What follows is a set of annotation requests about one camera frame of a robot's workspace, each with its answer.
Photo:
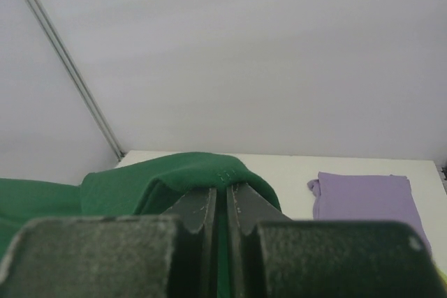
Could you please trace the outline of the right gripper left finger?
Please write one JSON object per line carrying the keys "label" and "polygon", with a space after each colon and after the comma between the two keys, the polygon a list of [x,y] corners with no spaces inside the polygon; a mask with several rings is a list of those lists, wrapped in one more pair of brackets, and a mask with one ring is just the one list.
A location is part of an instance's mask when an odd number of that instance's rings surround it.
{"label": "right gripper left finger", "polygon": [[217,190],[195,188],[164,211],[177,220],[169,297],[216,297],[218,258]]}

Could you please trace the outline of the green polo shirt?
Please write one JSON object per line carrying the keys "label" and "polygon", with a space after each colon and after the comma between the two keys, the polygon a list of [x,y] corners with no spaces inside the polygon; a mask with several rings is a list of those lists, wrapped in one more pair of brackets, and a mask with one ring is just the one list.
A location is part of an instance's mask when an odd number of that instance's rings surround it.
{"label": "green polo shirt", "polygon": [[87,174],[78,186],[1,179],[1,253],[30,220],[63,216],[160,214],[195,188],[220,194],[249,184],[273,207],[279,199],[262,177],[234,156],[186,152]]}

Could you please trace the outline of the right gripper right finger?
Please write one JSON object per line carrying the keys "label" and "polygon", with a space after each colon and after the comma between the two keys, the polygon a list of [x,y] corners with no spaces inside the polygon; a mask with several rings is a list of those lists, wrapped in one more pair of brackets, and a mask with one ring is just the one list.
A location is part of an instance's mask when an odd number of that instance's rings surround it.
{"label": "right gripper right finger", "polygon": [[265,297],[259,223],[285,223],[282,214],[249,184],[236,184],[226,191],[230,293],[232,297]]}

